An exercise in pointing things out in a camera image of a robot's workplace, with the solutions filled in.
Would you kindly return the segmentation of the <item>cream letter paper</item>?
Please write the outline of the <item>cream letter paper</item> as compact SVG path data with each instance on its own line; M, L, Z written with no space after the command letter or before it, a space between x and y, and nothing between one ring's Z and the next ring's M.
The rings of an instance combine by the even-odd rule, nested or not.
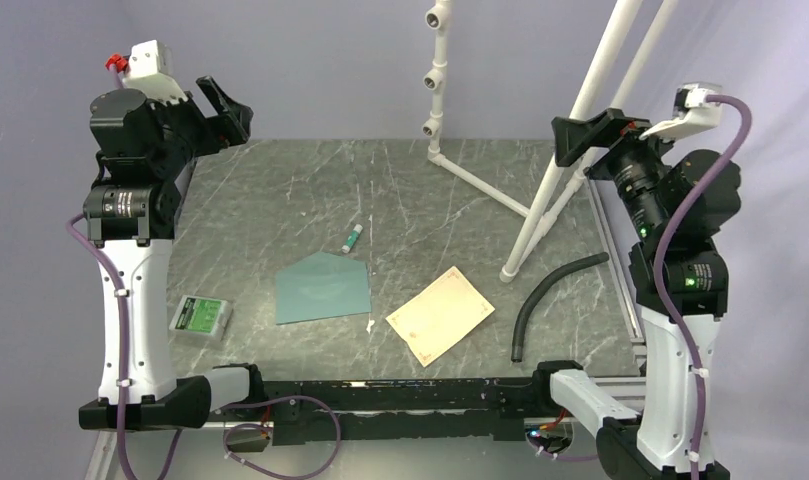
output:
M495 311L455 266L386 317L421 366L445 354Z

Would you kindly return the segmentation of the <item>teal envelope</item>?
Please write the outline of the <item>teal envelope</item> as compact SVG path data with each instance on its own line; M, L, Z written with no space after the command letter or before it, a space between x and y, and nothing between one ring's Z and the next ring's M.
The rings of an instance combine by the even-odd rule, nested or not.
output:
M365 262L316 252L275 275L275 323L286 325L372 311Z

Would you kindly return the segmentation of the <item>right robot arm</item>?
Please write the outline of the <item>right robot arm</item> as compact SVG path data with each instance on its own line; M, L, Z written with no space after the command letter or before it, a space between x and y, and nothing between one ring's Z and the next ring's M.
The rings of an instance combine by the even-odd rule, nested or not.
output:
M532 404L544 415L572 412L594 435L612 479L726 479L705 421L729 289L713 238L741 206L736 146L698 149L670 166L663 156L671 141L618 109L588 120L557 117L552 128L561 167L603 150L585 174L615 185L637 233L629 270L645 328L646 391L643 408L631 409L575 367L535 383Z

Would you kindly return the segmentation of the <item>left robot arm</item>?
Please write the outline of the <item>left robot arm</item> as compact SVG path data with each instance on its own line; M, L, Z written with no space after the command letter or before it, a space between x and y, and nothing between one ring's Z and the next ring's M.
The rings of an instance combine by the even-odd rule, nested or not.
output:
M252 364L181 378L171 361L166 290L182 204L177 179L197 158L247 142L253 117L213 78L197 86L213 116L190 96L164 103L137 89L91 104L101 176L83 202L83 244L102 277L105 353L98 394L78 412L85 430L199 428L216 410L252 420L267 406Z

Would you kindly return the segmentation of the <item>green white glue stick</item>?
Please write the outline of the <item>green white glue stick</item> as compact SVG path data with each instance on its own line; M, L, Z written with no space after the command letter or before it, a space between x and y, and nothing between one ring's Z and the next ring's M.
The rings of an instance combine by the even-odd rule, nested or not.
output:
M348 236L346 237L343 245L341 246L340 251L343 254L348 254L354 248L357 240L359 239L361 233L363 231L363 226L361 224L355 224L351 231L349 232Z

